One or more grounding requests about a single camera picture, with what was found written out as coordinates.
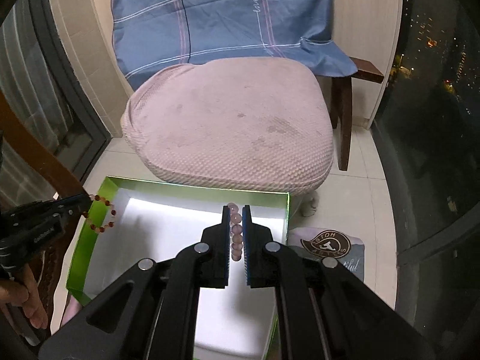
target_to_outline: metal screw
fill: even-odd
[[[148,271],[150,268],[153,267],[153,260],[151,260],[151,259],[141,259],[140,261],[138,261],[138,267],[142,271]]]
[[[205,253],[205,252],[208,252],[208,250],[210,249],[210,247],[208,246],[208,244],[204,243],[204,242],[199,242],[198,244],[196,244],[193,249],[197,252],[197,253]]]
[[[322,264],[327,268],[335,268],[338,265],[338,260],[333,257],[325,257],[322,260]]]
[[[265,245],[265,249],[267,249],[270,252],[275,253],[275,252],[280,250],[280,244],[278,242],[268,242]]]

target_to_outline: chair leg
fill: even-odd
[[[332,123],[332,128],[335,130],[338,123],[338,110],[340,109],[340,104],[342,102],[342,93],[340,91],[340,86],[338,85],[337,77],[332,78],[332,90],[331,90],[331,102],[330,102],[330,122]]]
[[[341,92],[340,116],[340,160],[338,169],[346,171],[349,167],[350,142],[352,137],[352,78],[341,77],[338,79]]]

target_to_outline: chair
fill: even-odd
[[[315,205],[311,193],[333,161],[322,91],[313,73],[291,59],[226,58],[165,68],[129,99],[121,124],[161,180],[289,192],[297,207],[305,196]]]
[[[330,104],[330,121],[333,129],[340,119],[340,156],[338,169],[347,171],[350,157],[352,136],[352,78],[381,84],[383,74],[372,62],[350,58],[357,66],[357,73],[347,77],[332,77],[332,103]]]
[[[80,181],[18,120],[2,91],[0,91],[0,130],[3,131],[3,137],[12,149],[53,186],[61,197],[86,193]],[[43,268],[38,293],[49,317],[49,327],[53,316],[53,296],[62,273],[63,257],[74,238],[79,219],[80,215],[71,216],[64,228],[65,235],[46,251],[44,263],[39,257],[30,262],[34,274]]]

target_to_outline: wall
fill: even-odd
[[[120,117],[129,93],[95,18],[90,0],[50,0],[58,34],[80,84],[112,136],[121,137]]]
[[[397,47],[401,8],[402,0],[334,0],[334,41],[385,75],[382,85],[353,80],[354,124],[369,126],[377,110]]]
[[[110,7],[111,0],[90,0],[90,1],[94,7],[98,26],[100,27],[100,32],[102,33],[103,41],[105,43],[106,49],[109,52],[112,64],[114,64],[117,75],[120,78],[120,81],[126,93],[130,97],[134,93],[134,91],[131,88],[125,76],[120,71],[117,64],[115,52],[113,51],[113,45],[112,45],[113,15],[112,15],[112,9]]]

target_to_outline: chair armrest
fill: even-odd
[[[357,65],[358,72],[352,77],[360,80],[372,81],[373,83],[381,84],[383,82],[383,74],[370,61],[350,57],[350,59]]]

